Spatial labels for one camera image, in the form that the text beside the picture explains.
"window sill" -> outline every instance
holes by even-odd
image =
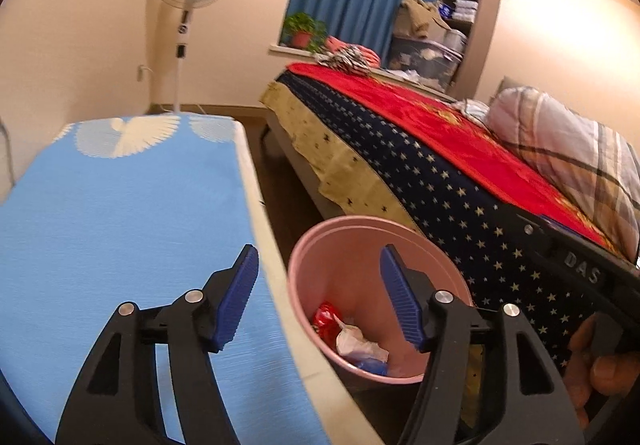
[[[280,46],[278,44],[271,44],[269,47],[269,51],[272,54],[289,55],[295,58],[301,58],[301,59],[310,60],[310,61],[314,60],[314,54],[311,53],[310,51],[299,50],[298,48],[290,48],[289,46]],[[394,83],[398,83],[398,84],[401,84],[402,86],[414,89],[420,93],[427,94],[428,96],[441,100],[442,102],[447,102],[450,104],[451,102],[456,101],[456,99],[449,97],[448,95],[445,95],[441,91],[435,90],[433,88],[428,88],[427,86],[422,86],[420,84],[415,84],[413,82],[409,82],[407,80],[404,80],[402,77],[399,77],[398,75],[394,75],[393,73],[389,73],[383,69],[372,68],[371,73],[373,73],[373,75],[376,75],[377,77],[394,81]]]

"power cord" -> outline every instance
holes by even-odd
[[[14,187],[15,174],[14,174],[14,161],[11,154],[11,139],[9,138],[9,132],[6,130],[6,126],[2,122],[2,118],[0,118],[0,134],[4,136],[5,146],[6,146],[6,161],[7,161],[7,167],[9,170],[9,181],[11,182],[11,187]]]

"plaid pillowcase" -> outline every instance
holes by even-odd
[[[489,97],[489,105],[493,104],[495,101],[495,98],[502,93],[503,91],[509,89],[509,88],[520,88],[521,86],[524,86],[524,84],[518,82],[517,80],[512,79],[511,77],[505,75],[502,80],[500,81],[500,84],[498,85],[498,90],[495,92],[494,96]]]
[[[637,261],[640,165],[620,133],[530,87],[501,92],[484,123],[580,207],[627,259]]]

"pink trash bin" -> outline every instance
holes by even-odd
[[[390,243],[405,265],[426,273],[434,287],[473,304],[465,280],[443,251],[398,223],[371,216],[340,216],[308,230],[289,261],[289,298],[306,334],[335,364],[376,382],[416,383],[422,381],[429,356],[404,340],[382,282],[380,250]],[[387,377],[350,364],[314,332],[309,320],[324,301],[389,351]]]

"finger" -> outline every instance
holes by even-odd
[[[628,395],[640,374],[640,353],[598,358],[591,368],[591,384],[606,396]]]
[[[585,430],[589,426],[589,416],[584,409],[577,409],[575,414],[578,416],[578,422],[580,422],[580,428]]]
[[[593,391],[589,379],[590,368],[591,363],[586,360],[584,354],[574,351],[564,371],[562,381],[576,409],[584,407]]]
[[[596,313],[591,315],[591,317],[585,320],[578,330],[572,335],[571,340],[569,340],[570,351],[582,351],[583,349],[591,346],[593,332],[596,327],[596,315]]]

